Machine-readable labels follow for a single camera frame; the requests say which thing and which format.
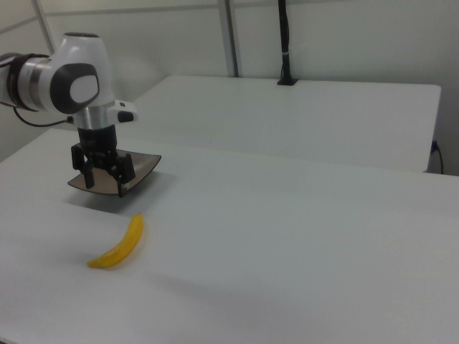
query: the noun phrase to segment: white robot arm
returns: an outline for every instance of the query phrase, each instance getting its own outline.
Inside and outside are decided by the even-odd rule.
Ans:
[[[0,56],[0,103],[28,111],[70,115],[80,143],[72,147],[73,168],[80,170],[89,191],[93,168],[107,171],[123,196],[136,178],[129,153],[116,150],[115,124],[136,118],[129,102],[115,100],[105,45],[94,34],[65,34],[50,57],[8,53]]]
[[[4,105],[74,115],[82,129],[101,129],[136,116],[134,105],[113,97],[107,52],[94,34],[65,34],[51,57],[12,53],[0,57],[2,65]]]

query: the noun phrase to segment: banana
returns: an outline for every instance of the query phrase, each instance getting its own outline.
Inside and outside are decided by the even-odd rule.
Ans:
[[[132,216],[128,230],[126,231],[126,234],[124,234],[123,239],[110,251],[107,251],[100,257],[87,262],[87,265],[92,268],[103,269],[121,262],[136,246],[138,240],[141,238],[142,231],[143,217],[142,214],[138,213]]]

